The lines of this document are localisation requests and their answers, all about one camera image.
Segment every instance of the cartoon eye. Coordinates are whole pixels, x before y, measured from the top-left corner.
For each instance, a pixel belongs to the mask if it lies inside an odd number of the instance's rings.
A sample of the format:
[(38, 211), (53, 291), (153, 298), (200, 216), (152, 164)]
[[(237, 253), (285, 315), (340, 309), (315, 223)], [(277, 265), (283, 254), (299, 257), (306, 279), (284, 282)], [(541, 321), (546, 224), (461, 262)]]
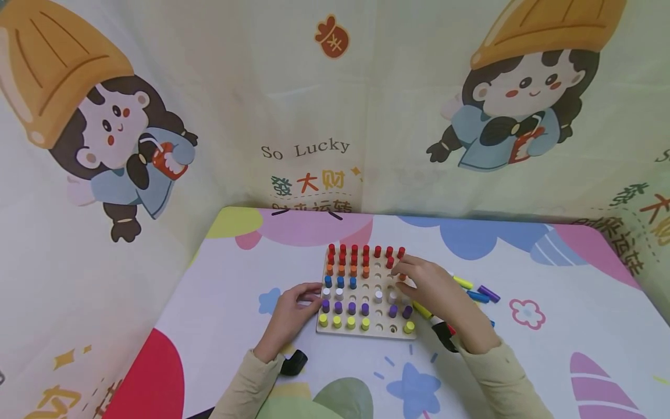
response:
[(521, 83), (519, 83), (519, 87), (521, 87), (521, 88), (527, 88), (528, 86), (531, 85), (532, 82), (533, 82), (533, 79), (532, 79), (532, 78), (530, 78), (530, 77), (526, 77), (526, 78), (524, 78), (524, 79), (521, 81)]
[(545, 80), (545, 84), (547, 86), (549, 86), (549, 85), (553, 84), (556, 81), (557, 78), (558, 78), (558, 74), (553, 73), (551, 76), (547, 77), (547, 80)]

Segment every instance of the child's right hand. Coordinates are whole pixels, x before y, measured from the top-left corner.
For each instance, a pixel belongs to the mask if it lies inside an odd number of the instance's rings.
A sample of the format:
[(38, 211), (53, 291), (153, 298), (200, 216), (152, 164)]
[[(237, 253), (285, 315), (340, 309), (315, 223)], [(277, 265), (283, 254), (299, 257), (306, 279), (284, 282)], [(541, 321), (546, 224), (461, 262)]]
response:
[(443, 267), (416, 256), (405, 255), (393, 267), (391, 274), (409, 276), (416, 288), (404, 282), (396, 283), (396, 287), (451, 324), (469, 352), (486, 353), (500, 345), (500, 339), (486, 315)]

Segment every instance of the beige sleeve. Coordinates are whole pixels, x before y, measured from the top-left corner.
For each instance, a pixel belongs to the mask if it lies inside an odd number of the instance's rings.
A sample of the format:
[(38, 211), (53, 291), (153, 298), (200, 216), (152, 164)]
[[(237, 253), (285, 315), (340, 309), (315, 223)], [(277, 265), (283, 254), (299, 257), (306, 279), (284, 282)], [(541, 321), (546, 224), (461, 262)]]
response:
[(553, 419), (505, 342), (488, 353), (473, 355), (454, 340), (496, 419)]
[(282, 354), (265, 364), (252, 351), (247, 352), (210, 419), (254, 419), (275, 385), (283, 362)]

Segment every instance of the pink cloud pattern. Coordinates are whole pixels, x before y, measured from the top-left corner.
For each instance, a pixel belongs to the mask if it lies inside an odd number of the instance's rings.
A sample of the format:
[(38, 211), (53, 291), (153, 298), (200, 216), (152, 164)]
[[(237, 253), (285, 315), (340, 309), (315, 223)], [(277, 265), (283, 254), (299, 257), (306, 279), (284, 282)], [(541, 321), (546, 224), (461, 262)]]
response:
[(511, 300), (509, 308), (512, 309), (512, 318), (522, 326), (527, 326), (538, 331), (547, 321), (547, 317), (540, 311), (539, 305), (532, 300)]

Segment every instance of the blue star print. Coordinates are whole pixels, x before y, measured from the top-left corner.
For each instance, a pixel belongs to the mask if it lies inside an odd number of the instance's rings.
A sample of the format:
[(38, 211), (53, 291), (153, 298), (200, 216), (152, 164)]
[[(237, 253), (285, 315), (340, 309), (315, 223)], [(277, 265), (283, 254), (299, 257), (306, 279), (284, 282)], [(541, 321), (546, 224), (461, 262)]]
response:
[(440, 402), (435, 391), (442, 383), (437, 377), (420, 374), (411, 363), (403, 368), (403, 379), (386, 386), (392, 396), (403, 400), (403, 416), (405, 419), (417, 419), (423, 411), (438, 413)]
[(272, 314), (275, 311), (277, 306), (277, 300), (281, 295), (281, 290), (279, 288), (273, 288), (270, 292), (261, 294), (258, 296), (258, 302), (260, 303), (258, 307), (258, 312), (261, 314)]

